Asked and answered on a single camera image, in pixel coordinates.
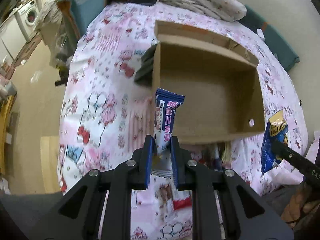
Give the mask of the person's right hand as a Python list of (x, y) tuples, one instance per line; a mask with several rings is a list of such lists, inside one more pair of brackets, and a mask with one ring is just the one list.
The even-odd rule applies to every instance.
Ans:
[(310, 225), (318, 211), (319, 191), (302, 182), (290, 198), (281, 218), (293, 231), (299, 231)]

